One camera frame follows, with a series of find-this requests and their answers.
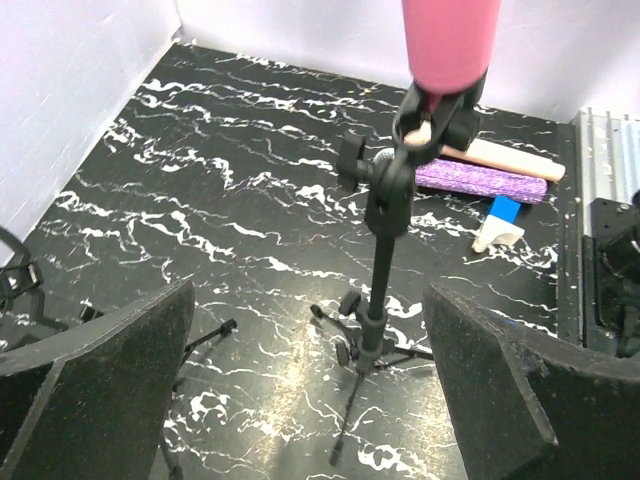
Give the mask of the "purple glitter microphone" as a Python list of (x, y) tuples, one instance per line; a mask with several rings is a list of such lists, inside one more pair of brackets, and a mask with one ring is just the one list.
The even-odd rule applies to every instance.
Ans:
[(418, 167), (415, 183), (432, 190), (505, 196), (525, 204), (539, 204), (547, 193), (546, 180), (443, 158)]

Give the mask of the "pink tall microphone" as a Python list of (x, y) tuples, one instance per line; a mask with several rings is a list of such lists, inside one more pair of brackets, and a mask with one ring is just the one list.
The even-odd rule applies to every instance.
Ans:
[(447, 95), (482, 88), (491, 61), (499, 0), (403, 0), (413, 83), (434, 110)]

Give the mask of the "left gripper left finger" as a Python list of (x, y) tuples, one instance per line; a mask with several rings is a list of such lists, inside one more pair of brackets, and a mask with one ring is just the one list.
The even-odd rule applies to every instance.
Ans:
[(2, 354), (2, 478), (148, 478), (194, 304), (174, 283)]

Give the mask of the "beige peach microphone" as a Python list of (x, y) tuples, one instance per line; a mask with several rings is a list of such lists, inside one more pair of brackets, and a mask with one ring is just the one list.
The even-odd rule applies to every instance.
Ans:
[(466, 151), (443, 145), (445, 156), (511, 173), (559, 182), (566, 167), (545, 157), (519, 151), (490, 141), (475, 139)]

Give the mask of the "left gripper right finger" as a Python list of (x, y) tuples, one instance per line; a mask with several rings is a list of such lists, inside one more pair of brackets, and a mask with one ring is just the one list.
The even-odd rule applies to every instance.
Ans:
[(638, 478), (638, 359), (509, 322), (440, 284), (424, 317), (469, 478)]

